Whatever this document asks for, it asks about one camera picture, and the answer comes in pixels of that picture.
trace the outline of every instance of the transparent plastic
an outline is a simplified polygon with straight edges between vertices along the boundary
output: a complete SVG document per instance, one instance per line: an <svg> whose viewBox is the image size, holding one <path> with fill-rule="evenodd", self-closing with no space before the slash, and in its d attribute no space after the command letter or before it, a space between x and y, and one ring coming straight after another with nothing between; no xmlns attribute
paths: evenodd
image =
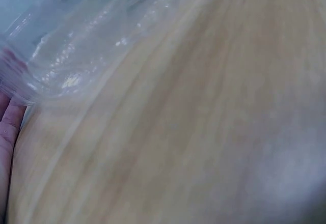
<svg viewBox="0 0 326 224"><path fill-rule="evenodd" d="M38 0L0 36L0 89L22 104L79 92L180 1Z"/></svg>

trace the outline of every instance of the wood grain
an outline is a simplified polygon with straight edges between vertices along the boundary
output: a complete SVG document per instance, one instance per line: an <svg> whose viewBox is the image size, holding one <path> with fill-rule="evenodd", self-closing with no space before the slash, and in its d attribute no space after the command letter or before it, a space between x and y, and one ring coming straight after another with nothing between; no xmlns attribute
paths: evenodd
<svg viewBox="0 0 326 224"><path fill-rule="evenodd" d="M8 223L325 223L326 0L191 0L35 108Z"/></svg>

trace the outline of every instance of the light wood surface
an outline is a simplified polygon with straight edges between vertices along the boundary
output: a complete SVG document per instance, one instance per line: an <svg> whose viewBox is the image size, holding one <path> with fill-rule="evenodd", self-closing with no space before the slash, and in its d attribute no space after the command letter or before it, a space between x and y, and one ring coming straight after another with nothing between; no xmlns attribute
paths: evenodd
<svg viewBox="0 0 326 224"><path fill-rule="evenodd" d="M326 0L191 0L35 108L9 224L326 223Z"/></svg>

